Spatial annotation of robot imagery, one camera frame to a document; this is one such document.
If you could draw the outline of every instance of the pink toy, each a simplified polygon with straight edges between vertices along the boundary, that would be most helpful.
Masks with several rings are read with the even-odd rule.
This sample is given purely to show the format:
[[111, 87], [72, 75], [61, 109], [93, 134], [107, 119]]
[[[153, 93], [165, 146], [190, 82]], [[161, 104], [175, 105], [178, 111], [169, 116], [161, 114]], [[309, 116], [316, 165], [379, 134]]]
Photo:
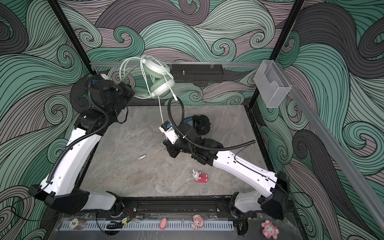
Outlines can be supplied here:
[[191, 227], [193, 228], [193, 230], [202, 228], [203, 224], [204, 224], [204, 220], [199, 214], [193, 215], [193, 221], [191, 222]]
[[198, 171], [195, 171], [194, 169], [192, 170], [192, 175], [193, 175], [193, 178], [195, 179], [195, 182], [199, 182], [199, 183], [206, 183], [208, 182], [208, 175], [205, 174], [205, 173], [201, 173], [201, 172], [198, 172]]
[[160, 229], [164, 230], [167, 227], [167, 219], [163, 218], [160, 222]]
[[274, 226], [269, 220], [266, 220], [265, 222], [262, 223], [263, 229], [263, 234], [266, 238], [271, 238], [277, 239], [277, 235], [279, 234], [279, 230], [277, 229], [276, 226]]

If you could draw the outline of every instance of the black headphones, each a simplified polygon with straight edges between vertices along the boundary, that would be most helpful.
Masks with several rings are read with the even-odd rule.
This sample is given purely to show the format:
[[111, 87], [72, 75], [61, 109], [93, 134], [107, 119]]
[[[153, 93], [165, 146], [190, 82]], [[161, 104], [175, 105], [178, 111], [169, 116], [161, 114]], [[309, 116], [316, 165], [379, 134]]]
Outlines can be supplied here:
[[193, 115], [193, 128], [196, 130], [198, 135], [206, 135], [211, 130], [211, 123], [209, 118], [205, 115]]

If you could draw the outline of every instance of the gray marble surface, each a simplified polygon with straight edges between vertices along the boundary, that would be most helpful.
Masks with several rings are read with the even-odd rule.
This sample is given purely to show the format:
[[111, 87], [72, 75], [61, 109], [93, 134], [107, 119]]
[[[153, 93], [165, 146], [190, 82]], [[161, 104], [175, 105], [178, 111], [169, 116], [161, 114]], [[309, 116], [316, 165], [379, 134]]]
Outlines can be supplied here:
[[[164, 121], [167, 108], [162, 107]], [[119, 116], [125, 117], [125, 110]], [[213, 138], [224, 146], [233, 146], [255, 139], [243, 106], [185, 106], [185, 117], [204, 114], [209, 117], [211, 131], [203, 137]], [[175, 122], [180, 122], [181, 107], [172, 106]], [[101, 138], [88, 168], [81, 189], [90, 192], [112, 191], [120, 196], [221, 195], [249, 192], [253, 188], [230, 173], [202, 165], [189, 154], [171, 158], [165, 148], [138, 157], [163, 146], [159, 107], [129, 107], [124, 124], [113, 123]], [[266, 169], [258, 144], [243, 150], [240, 157]], [[208, 182], [195, 183], [192, 169], [208, 174]]]

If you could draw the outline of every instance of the white robotic arm segment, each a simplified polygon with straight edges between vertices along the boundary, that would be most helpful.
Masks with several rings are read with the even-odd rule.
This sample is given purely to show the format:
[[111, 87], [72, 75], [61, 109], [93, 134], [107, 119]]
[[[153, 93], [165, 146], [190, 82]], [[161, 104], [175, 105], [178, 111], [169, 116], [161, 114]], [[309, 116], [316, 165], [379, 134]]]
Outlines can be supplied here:
[[275, 188], [275, 182], [277, 181], [274, 172], [257, 167], [239, 156], [236, 156], [235, 160], [235, 154], [231, 151], [218, 152], [216, 156], [217, 159], [213, 163], [214, 167], [223, 169], [240, 178], [264, 197], [269, 197], [272, 194], [270, 189]]
[[[80, 128], [72, 130], [67, 145], [85, 135], [85, 132], [85, 130]], [[54, 178], [52, 179], [53, 183], [47, 186], [44, 191], [47, 193], [55, 192], [56, 196], [70, 194], [82, 166], [100, 139], [100, 135], [94, 134], [73, 146], [59, 163]], [[47, 185], [46, 181], [47, 177], [41, 182], [43, 187]]]

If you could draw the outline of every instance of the white headphones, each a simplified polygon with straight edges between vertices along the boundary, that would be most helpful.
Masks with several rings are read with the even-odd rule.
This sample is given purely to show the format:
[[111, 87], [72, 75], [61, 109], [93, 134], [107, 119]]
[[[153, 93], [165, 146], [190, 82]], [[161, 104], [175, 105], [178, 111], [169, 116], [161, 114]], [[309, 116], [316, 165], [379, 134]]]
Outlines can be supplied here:
[[[140, 63], [131, 68], [127, 73], [125, 73], [125, 68], [130, 60], [139, 60]], [[127, 81], [129, 74], [140, 65], [141, 73], [143, 74], [145, 83], [147, 85], [147, 91], [143, 91], [141, 89], [134, 89], [135, 97], [140, 99], [153, 98], [155, 96], [158, 97], [166, 91], [170, 90], [174, 99], [177, 101], [177, 97], [172, 91], [171, 87], [175, 85], [175, 81], [173, 76], [169, 73], [169, 67], [161, 61], [156, 60], [154, 57], [143, 55], [141, 57], [131, 57], [127, 58], [123, 61], [120, 66], [119, 77], [121, 81], [125, 84], [128, 84]], [[152, 80], [151, 88], [148, 86], [148, 81], [146, 75], [149, 75]]]

